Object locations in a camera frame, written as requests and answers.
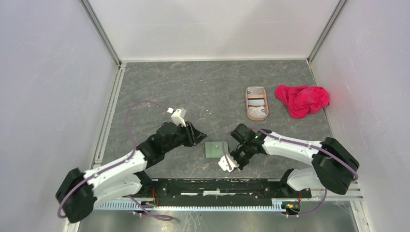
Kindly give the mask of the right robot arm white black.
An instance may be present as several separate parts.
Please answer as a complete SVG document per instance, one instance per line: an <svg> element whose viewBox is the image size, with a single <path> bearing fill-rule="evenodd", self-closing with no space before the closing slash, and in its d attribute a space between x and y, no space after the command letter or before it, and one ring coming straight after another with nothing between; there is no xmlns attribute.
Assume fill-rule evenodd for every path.
<svg viewBox="0 0 410 232"><path fill-rule="evenodd" d="M223 153L218 162L223 171L242 170L256 154L282 156L308 165L304 169L290 168L282 176L279 191L285 197L314 188L344 195L358 179L359 162L335 138L300 140L271 130L252 130L244 124L239 124L229 135L239 145L230 153Z"/></svg>

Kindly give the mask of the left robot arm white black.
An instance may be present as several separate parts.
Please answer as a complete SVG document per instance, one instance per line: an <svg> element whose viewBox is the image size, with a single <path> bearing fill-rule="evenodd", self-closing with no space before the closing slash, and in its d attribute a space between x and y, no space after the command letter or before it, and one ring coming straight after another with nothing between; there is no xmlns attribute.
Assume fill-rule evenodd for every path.
<svg viewBox="0 0 410 232"><path fill-rule="evenodd" d="M99 168L70 170L55 195L59 202L57 216L76 223L111 200L134 194L148 196L152 184L145 169L164 160L167 152L179 146L196 146L206 137L190 122L185 126L165 122L127 155Z"/></svg>

